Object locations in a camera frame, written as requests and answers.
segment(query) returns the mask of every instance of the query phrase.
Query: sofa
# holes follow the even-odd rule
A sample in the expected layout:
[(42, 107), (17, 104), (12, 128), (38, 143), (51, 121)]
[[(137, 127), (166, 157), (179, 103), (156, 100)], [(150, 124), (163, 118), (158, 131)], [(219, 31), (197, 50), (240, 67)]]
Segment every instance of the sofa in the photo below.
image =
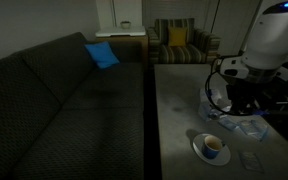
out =
[(0, 60), (0, 179), (143, 179), (141, 46), (110, 43), (120, 63), (100, 69), (88, 43), (77, 32)]
[[(154, 64), (204, 64), (210, 63), (218, 56), (220, 37), (194, 27), (194, 18), (156, 19), (154, 27), (149, 27), (149, 67)], [(181, 33), (170, 28), (183, 28), (185, 44), (170, 45), (171, 35), (175, 39)]]

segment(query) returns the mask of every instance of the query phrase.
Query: armchair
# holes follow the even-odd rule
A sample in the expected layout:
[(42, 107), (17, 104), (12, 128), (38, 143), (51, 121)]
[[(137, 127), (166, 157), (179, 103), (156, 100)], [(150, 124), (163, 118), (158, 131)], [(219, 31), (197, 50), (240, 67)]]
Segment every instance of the armchair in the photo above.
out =
[[(184, 45), (170, 45), (170, 27), (186, 29)], [(194, 28), (194, 18), (156, 19), (147, 29), (149, 37), (149, 67), (154, 64), (199, 64), (217, 56), (220, 38)]]

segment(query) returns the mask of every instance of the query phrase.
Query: blue pillow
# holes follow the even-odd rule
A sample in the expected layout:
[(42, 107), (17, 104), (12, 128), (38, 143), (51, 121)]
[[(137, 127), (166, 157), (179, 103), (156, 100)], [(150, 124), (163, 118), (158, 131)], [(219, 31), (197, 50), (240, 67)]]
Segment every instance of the blue pillow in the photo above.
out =
[(96, 44), (86, 44), (85, 47), (100, 69), (119, 63), (119, 60), (113, 54), (107, 41)]

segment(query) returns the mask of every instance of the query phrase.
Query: coffee cup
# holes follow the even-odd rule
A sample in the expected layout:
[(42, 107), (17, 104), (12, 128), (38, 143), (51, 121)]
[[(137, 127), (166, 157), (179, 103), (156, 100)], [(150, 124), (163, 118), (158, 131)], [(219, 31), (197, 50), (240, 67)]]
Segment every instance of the coffee cup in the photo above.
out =
[(207, 159), (214, 159), (224, 146), (221, 139), (213, 135), (207, 135), (202, 145), (202, 154)]

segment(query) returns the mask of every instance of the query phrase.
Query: table surface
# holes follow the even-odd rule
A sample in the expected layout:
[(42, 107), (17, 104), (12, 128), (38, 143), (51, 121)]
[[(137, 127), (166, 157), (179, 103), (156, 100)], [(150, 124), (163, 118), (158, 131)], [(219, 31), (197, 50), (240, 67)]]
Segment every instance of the table surface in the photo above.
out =
[(110, 36), (145, 36), (146, 30), (144, 26), (131, 26), (129, 29), (122, 29), (121, 27), (108, 27), (99, 30), (95, 33), (96, 37), (110, 37)]
[[(198, 114), (199, 90), (210, 73), (207, 64), (155, 65), (156, 102), (163, 179), (288, 179), (288, 142), (260, 116), (231, 116), (233, 121), (255, 119), (269, 126), (263, 141), (241, 129), (228, 131), (217, 121), (206, 122)], [(226, 96), (226, 82), (215, 74), (210, 86)], [(198, 134), (209, 133), (224, 140), (231, 159), (224, 166), (203, 161), (193, 149)], [(238, 152), (256, 153), (264, 173), (246, 170)]]

